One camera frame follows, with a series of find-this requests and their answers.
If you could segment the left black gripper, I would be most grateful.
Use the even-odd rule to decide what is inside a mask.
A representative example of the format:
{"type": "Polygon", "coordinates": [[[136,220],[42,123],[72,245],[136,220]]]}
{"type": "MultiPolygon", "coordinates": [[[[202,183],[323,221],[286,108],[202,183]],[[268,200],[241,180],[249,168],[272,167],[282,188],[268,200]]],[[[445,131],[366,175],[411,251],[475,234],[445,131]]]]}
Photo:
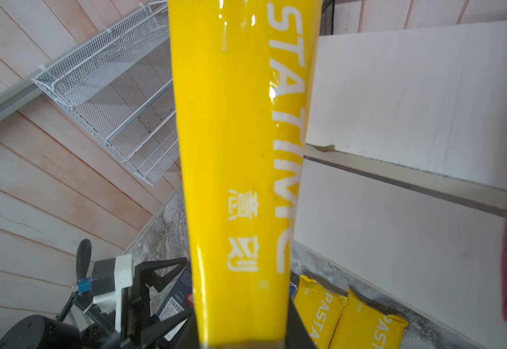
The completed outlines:
{"type": "Polygon", "coordinates": [[[186,257],[145,261],[136,266],[134,285],[122,291],[120,348],[170,348],[164,336],[181,321],[195,315],[189,308],[165,321],[149,322],[150,289],[163,289],[189,264],[186,257]]]}

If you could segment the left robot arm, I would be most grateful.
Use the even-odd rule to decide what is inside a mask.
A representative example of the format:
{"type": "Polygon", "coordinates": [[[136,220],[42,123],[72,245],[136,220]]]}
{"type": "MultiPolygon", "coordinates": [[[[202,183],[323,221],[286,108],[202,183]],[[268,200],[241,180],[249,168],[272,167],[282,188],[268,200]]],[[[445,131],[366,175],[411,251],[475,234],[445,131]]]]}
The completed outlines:
{"type": "Polygon", "coordinates": [[[159,320],[151,314],[150,290],[162,292],[189,265],[186,257],[134,265],[124,254],[92,263],[92,244],[76,254],[77,285],[55,318],[28,316],[0,340],[0,348],[172,348],[166,335],[192,314],[159,320]]]}

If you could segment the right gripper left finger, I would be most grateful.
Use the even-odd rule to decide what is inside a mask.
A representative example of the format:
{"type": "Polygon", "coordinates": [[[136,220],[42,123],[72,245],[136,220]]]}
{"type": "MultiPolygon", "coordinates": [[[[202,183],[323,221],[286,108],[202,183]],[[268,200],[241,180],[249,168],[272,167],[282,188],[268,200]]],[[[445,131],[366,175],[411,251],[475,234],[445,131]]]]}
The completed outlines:
{"type": "Polygon", "coordinates": [[[180,328],[179,333],[174,337],[175,349],[201,349],[198,334],[198,325],[195,316],[190,316],[180,328]]]}

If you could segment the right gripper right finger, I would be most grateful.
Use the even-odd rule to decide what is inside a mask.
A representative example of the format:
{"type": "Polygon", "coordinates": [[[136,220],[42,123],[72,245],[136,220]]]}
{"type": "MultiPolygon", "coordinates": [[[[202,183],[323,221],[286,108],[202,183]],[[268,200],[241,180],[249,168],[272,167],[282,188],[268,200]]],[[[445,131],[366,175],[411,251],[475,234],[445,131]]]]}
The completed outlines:
{"type": "Polygon", "coordinates": [[[288,304],[286,349],[316,349],[292,300],[288,304]]]}

